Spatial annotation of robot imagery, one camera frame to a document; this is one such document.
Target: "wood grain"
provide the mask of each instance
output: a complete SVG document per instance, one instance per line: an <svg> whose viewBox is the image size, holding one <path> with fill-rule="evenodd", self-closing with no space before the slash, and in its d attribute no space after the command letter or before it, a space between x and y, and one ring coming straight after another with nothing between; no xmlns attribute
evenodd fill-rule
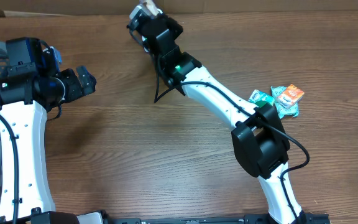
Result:
<svg viewBox="0 0 358 224"><path fill-rule="evenodd" d="M358 223L358 11L173 15L177 43L243 98L294 83L306 92L287 133L311 154L291 173L307 212ZM172 92L153 104L155 74L127 16L0 19L0 40L34 36L84 64L96 93L47 124L50 190L61 212L178 218L265 213L258 181L234 158L230 132ZM290 164L303 162L296 147Z"/></svg>

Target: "blue snack wrapper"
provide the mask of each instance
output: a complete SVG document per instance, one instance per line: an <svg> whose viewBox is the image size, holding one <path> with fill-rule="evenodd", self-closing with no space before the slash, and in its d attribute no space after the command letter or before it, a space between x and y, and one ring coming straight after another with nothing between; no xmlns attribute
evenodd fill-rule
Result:
<svg viewBox="0 0 358 224"><path fill-rule="evenodd" d="M276 99L284 90L285 86L272 87L272 96ZM297 117L299 115L299 106L298 103L292 107L286 109L279 102L275 101L274 105L276 106L278 117L282 119L285 115Z"/></svg>

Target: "teal snack packet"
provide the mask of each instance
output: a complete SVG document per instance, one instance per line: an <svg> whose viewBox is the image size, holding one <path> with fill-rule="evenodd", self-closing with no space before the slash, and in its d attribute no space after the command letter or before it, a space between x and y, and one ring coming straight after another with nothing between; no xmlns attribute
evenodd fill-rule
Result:
<svg viewBox="0 0 358 224"><path fill-rule="evenodd" d="M286 89L285 86L278 86L272 87L272 95L276 99L284 90ZM293 105L292 107L286 109L283 107L279 102L275 102L274 105L276 106L278 117L282 119L285 115L297 117L299 115L299 106L298 103Z"/></svg>
<svg viewBox="0 0 358 224"><path fill-rule="evenodd" d="M260 90L254 90L248 101L255 103L258 107L262 107L266 103L269 103L272 106L274 104L274 98Z"/></svg>

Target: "wooden table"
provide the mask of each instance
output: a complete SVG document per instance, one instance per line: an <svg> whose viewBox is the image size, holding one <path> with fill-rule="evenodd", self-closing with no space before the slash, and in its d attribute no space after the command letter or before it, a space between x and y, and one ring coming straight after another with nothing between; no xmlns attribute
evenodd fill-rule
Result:
<svg viewBox="0 0 358 224"><path fill-rule="evenodd" d="M311 154L290 174L306 212L358 223L358 11L173 15L177 43L234 93L294 83L306 92L287 133ZM0 19L0 40L38 37L63 68L86 65L96 93L47 124L50 190L58 211L178 218L265 213L257 179L234 158L227 127L172 92L153 104L155 73L127 16ZM290 165L305 159L296 147Z"/></svg>

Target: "wooden table surface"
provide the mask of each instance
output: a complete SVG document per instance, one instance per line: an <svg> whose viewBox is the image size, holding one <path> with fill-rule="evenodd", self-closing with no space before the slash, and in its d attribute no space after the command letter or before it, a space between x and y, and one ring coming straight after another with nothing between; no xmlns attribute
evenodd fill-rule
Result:
<svg viewBox="0 0 358 224"><path fill-rule="evenodd" d="M332 223L358 223L358 11L172 16L185 30L181 49L239 96L291 83L306 92L299 117L283 120L311 155L290 174L296 199ZM43 39L62 53L63 68L86 65L98 80L94 94L63 105L63 116L47 123L57 210L140 218L266 213L262 189L237 163L220 120L177 91L153 104L155 73L128 20L0 19L0 40ZM289 156L290 165L305 159L294 145Z"/></svg>

